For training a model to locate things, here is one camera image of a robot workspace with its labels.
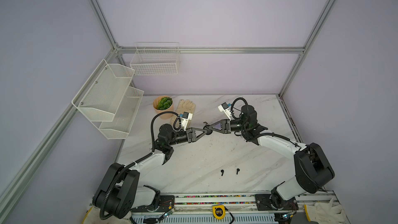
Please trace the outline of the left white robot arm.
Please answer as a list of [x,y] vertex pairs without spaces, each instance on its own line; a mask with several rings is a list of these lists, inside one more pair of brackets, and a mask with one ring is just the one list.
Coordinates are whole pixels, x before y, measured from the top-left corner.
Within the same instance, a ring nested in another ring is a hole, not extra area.
[[128,165],[113,163],[107,170],[98,187],[92,204],[99,208],[101,220],[110,217],[124,218],[133,208],[145,207],[154,212],[160,207],[160,191],[149,185],[139,186],[140,177],[168,162],[174,152],[173,145],[193,143],[205,135],[209,129],[187,128],[183,122],[189,114],[175,115],[175,127],[171,124],[160,126],[158,136],[151,133],[151,151],[149,154]]

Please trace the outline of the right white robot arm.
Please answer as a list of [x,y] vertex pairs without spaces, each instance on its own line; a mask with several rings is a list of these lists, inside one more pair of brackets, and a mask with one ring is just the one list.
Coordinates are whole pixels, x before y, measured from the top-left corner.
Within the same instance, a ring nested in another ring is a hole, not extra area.
[[271,149],[293,161],[295,175],[271,190],[268,207],[275,210],[283,209],[297,196],[323,190],[325,184],[335,177],[334,170],[320,145],[300,144],[286,136],[270,132],[267,127],[258,123],[255,108],[243,97],[236,98],[231,104],[223,103],[218,109],[225,113],[227,118],[206,124],[204,129],[207,134],[238,132],[246,142]]

